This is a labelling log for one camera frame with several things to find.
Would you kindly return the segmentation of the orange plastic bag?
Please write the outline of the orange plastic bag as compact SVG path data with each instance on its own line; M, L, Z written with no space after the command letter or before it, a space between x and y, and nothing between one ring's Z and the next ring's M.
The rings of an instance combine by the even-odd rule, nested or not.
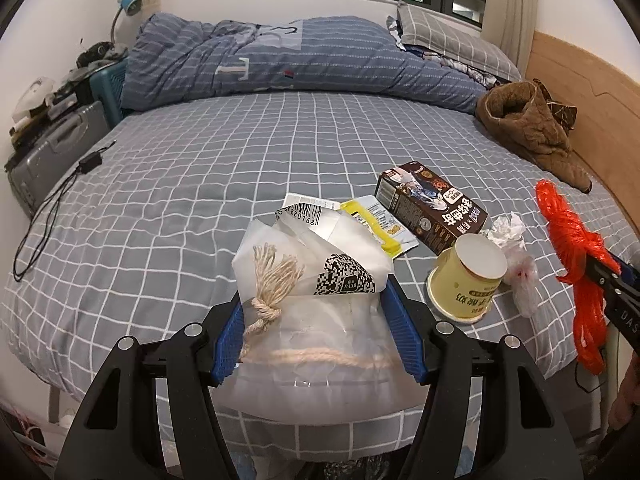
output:
M548 222L549 240L566 270L556 279L573 287L573 336L578 362L589 373L600 375L605 370L601 356L606 343L604 292L587 275L587 263L593 258L616 274L620 273L620 264L606 250L603 237L586 229L578 213L570 208L551 181L537 182L536 200Z

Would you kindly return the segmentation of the beige paper cup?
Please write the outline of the beige paper cup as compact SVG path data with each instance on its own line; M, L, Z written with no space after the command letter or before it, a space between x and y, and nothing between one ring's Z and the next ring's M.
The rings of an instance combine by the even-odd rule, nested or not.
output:
M426 279L428 298L446 318L478 322L508 270L502 250L482 234L464 234L437 258Z

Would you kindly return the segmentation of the white tissue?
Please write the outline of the white tissue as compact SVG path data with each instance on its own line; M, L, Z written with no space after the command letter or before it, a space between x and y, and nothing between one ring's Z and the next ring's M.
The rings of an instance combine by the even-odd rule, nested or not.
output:
M520 315L531 318L538 309L538 269L524 242L526 226L514 212L492 220L486 236L506 257L503 281L510 287L514 304Z

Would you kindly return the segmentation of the translucent drawstring bag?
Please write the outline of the translucent drawstring bag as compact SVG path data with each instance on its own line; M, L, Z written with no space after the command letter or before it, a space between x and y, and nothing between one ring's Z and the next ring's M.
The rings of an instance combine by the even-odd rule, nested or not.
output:
M339 424L421 404L382 309L394 264L360 224L307 226L282 212L250 222L232 269L242 304L235 370L212 392L260 418Z

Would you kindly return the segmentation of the brown cookie box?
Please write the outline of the brown cookie box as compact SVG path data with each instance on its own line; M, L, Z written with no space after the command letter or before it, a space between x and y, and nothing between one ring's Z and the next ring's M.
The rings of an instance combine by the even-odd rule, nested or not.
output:
M478 234L488 218L479 204L416 160L383 171L374 196L435 255L464 234Z

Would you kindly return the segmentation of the yellow white snack wrapper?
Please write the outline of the yellow white snack wrapper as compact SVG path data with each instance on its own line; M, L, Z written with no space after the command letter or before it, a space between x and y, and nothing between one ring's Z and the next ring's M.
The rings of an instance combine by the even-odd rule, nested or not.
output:
M416 236L373 195L352 198L341 203L341 210L365 226L378 240L386 255L392 259L419 246Z

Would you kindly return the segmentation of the white small carton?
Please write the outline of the white small carton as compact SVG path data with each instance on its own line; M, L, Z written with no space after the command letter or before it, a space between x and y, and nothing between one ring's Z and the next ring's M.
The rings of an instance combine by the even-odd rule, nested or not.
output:
M341 204L335 200L287 192L282 207L276 211L276 219L279 220L282 214L289 214L328 240L337 225L340 211Z

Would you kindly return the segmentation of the wooden headboard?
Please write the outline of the wooden headboard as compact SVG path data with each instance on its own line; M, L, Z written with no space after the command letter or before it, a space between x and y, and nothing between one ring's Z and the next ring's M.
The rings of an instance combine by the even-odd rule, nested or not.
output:
M577 156L639 227L639 84L594 54L534 32L526 76L541 80L578 115L570 142Z

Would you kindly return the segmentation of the brown fleece garment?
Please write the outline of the brown fleece garment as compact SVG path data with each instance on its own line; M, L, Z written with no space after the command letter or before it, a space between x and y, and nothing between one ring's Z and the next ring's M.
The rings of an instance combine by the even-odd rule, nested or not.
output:
M576 162L570 139L553 117L538 84L523 80L492 88L478 99L475 115L508 151L572 188L590 193L589 174Z

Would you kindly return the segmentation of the grey checked bed sheet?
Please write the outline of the grey checked bed sheet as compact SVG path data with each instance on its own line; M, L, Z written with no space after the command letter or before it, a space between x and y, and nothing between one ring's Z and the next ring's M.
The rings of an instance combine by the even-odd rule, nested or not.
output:
M573 294L535 198L537 166L472 115L368 94L223 96L132 114L102 141L102 164L63 198L50 240L9 281L1 326L40 379L80 399L121 336L170 337L234 294L231 261L250 220L285 196L344 202L416 160L491 218L517 214L540 276L539 316L499 292L471 336L514 334L544 376L576 359Z

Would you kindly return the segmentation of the grey checked pillow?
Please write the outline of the grey checked pillow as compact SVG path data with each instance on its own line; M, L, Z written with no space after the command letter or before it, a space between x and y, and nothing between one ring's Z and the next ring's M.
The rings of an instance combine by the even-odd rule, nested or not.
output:
M448 25L425 9L401 2L397 18L406 46L420 47L503 80L522 79L516 65L500 48Z

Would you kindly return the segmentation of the beige curtain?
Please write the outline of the beige curtain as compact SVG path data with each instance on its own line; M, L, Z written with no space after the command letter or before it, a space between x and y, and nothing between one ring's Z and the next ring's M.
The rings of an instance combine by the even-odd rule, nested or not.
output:
M480 36L525 75L537 24L538 0L486 0Z

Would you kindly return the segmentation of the teal plastic stool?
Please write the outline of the teal plastic stool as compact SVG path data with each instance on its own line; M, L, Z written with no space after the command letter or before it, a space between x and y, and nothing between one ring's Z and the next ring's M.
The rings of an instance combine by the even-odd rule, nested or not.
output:
M115 128L124 118L122 88L124 88L127 60L105 66L89 78L93 99L100 101L108 125Z

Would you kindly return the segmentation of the blue striped duvet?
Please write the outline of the blue striped duvet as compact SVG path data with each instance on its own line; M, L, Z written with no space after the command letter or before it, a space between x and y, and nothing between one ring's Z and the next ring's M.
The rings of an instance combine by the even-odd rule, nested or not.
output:
M261 25L155 13L128 55L122 106L285 90L384 94L463 113L473 113L486 91L454 68L401 50L385 28L356 16Z

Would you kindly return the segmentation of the blue desk lamp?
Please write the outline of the blue desk lamp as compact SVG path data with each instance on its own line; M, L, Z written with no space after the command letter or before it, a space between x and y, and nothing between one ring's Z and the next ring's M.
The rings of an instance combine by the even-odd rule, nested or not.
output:
M112 44L116 44L116 26L122 15L134 16L142 9L142 0L117 0L118 9L113 18L110 30L110 39Z

